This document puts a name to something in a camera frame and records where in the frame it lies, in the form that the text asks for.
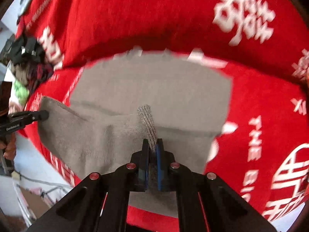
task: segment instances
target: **metal screw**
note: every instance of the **metal screw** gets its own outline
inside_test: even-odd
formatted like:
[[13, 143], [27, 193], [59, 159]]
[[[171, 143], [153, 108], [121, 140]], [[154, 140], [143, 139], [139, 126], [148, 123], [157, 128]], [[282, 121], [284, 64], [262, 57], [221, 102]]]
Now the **metal screw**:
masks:
[[97, 180], [99, 178], [99, 176], [100, 175], [98, 173], [92, 173], [92, 174], [90, 174], [89, 178], [91, 180]]
[[134, 169], [134, 168], [136, 168], [136, 165], [134, 163], [127, 164], [127, 169]]
[[171, 163], [171, 168], [177, 169], [180, 167], [180, 164], [178, 162], [172, 162]]
[[210, 180], [214, 180], [215, 178], [217, 178], [217, 176], [216, 176], [215, 173], [208, 173], [207, 178], [210, 179]]

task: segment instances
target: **red blanket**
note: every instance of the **red blanket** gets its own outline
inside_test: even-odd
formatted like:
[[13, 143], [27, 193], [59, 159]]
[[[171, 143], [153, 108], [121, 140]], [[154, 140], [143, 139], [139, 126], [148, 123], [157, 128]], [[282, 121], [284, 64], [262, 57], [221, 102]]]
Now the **red blanket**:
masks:
[[[304, 94], [291, 82], [299, 82], [308, 67], [309, 32], [288, 0], [33, 0], [22, 22], [44, 45], [47, 59], [64, 68], [36, 90], [25, 110], [37, 110], [42, 95], [69, 105], [83, 65], [134, 45], [181, 53], [198, 47], [244, 64], [219, 65], [218, 72], [233, 78], [233, 91], [206, 171], [270, 221], [304, 201], [309, 127]], [[68, 182], [80, 181], [42, 146], [36, 123], [25, 131]], [[128, 222], [178, 231], [177, 219], [132, 207]]]

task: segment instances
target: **wire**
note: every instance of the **wire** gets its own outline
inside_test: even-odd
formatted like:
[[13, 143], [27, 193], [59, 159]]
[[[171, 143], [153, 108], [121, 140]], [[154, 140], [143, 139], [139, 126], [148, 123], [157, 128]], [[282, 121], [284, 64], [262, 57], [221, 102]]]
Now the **wire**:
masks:
[[54, 187], [66, 187], [66, 188], [72, 188], [69, 185], [66, 184], [60, 184], [60, 183], [51, 183], [51, 182], [46, 182], [46, 181], [41, 181], [41, 180], [35, 180], [35, 179], [31, 179], [28, 178], [27, 176], [22, 175], [20, 172], [16, 171], [21, 178], [24, 178], [25, 180], [31, 181], [31, 182], [36, 182], [36, 183], [41, 183], [41, 184], [45, 184], [45, 185], [49, 185], [49, 186], [54, 186]]

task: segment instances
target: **red fabric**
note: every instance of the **red fabric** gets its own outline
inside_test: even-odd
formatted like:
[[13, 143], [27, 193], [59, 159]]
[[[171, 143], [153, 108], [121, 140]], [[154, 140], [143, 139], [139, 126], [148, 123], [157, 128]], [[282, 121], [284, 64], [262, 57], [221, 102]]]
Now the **red fabric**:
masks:
[[[262, 0], [262, 3], [264, 1], [275, 13], [275, 18], [268, 22], [268, 27], [273, 28], [271, 37], [260, 43], [260, 38], [247, 39], [242, 32], [240, 43], [230, 46], [237, 25], [226, 33], [213, 23], [214, 8], [221, 0], [33, 0], [23, 18], [26, 29], [46, 44], [50, 56], [56, 57], [54, 64], [64, 55], [64, 69], [57, 70], [48, 82], [39, 86], [25, 109], [37, 110], [42, 95], [68, 104], [68, 92], [78, 82], [82, 65], [134, 45], [143, 50], [169, 48], [182, 53], [201, 48], [208, 56], [243, 63], [247, 67], [230, 62], [222, 70], [233, 78], [227, 121], [237, 128], [217, 138], [219, 152], [207, 164], [206, 171], [217, 173], [240, 195], [250, 199], [249, 203], [266, 218], [280, 217], [303, 200], [301, 191], [305, 189], [304, 173], [309, 161], [307, 145], [303, 145], [308, 143], [307, 116], [303, 111], [305, 97], [299, 86], [281, 78], [296, 81], [292, 64], [297, 63], [304, 55], [302, 50], [308, 48], [309, 32], [288, 0]], [[258, 116], [261, 116], [260, 128], [249, 124]], [[69, 183], [80, 182], [42, 146], [35, 123], [25, 131]], [[262, 140], [261, 144], [249, 145], [254, 135], [255, 142]], [[261, 157], [248, 161], [252, 147], [262, 147]], [[295, 162], [302, 162], [297, 165], [304, 167], [291, 170], [285, 176], [281, 165], [286, 158], [291, 160], [285, 162], [285, 167]], [[254, 171], [256, 179], [254, 175], [246, 179], [246, 173], [253, 170], [258, 170]], [[297, 170], [305, 171], [292, 174]], [[287, 203], [279, 205], [278, 211], [269, 211], [276, 207], [273, 201], [282, 203], [282, 200]], [[129, 207], [128, 222], [152, 231], [178, 231], [177, 219], [133, 207]]]
[[[43, 29], [50, 27], [65, 54], [64, 66], [83, 65], [134, 45], [144, 50], [169, 48], [177, 52], [201, 48], [206, 55], [236, 60], [291, 80], [291, 65], [308, 46], [309, 31], [289, 0], [261, 0], [275, 13], [273, 21], [268, 22], [273, 34], [261, 44], [260, 39], [247, 39], [242, 32], [238, 46], [228, 45], [236, 25], [225, 33], [213, 24], [214, 7], [220, 0], [67, 1], [52, 0], [29, 29], [40, 37]], [[33, 1], [25, 21], [32, 20], [43, 2]]]

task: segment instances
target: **green object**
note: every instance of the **green object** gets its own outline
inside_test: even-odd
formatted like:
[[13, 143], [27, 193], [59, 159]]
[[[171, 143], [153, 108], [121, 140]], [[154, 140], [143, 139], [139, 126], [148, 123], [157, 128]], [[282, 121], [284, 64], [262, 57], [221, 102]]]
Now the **green object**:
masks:
[[19, 103], [25, 105], [29, 97], [29, 90], [18, 80], [15, 80], [13, 83], [13, 90], [15, 91], [15, 96], [18, 98]]

